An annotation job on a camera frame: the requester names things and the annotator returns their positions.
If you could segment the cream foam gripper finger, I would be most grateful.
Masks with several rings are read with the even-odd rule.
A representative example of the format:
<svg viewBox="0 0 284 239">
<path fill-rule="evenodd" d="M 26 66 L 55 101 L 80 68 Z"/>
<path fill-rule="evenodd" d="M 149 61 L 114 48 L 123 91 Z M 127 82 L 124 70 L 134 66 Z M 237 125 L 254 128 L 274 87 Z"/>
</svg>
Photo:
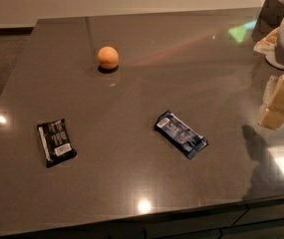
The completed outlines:
<svg viewBox="0 0 284 239">
<path fill-rule="evenodd" d="M 284 75 L 271 76 L 268 80 L 258 123 L 270 129 L 277 129 L 284 123 Z"/>
</svg>

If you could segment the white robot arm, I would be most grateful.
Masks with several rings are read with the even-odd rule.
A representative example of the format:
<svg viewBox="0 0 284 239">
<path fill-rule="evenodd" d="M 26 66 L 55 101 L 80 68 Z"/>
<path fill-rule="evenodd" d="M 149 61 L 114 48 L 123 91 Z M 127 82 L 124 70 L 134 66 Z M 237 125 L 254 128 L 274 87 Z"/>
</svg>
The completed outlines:
<svg viewBox="0 0 284 239">
<path fill-rule="evenodd" d="M 279 27 L 254 46 L 254 51 L 264 54 L 273 67 L 284 70 L 284 17 Z M 268 80 L 258 123 L 271 129 L 284 123 L 284 74 Z"/>
</svg>

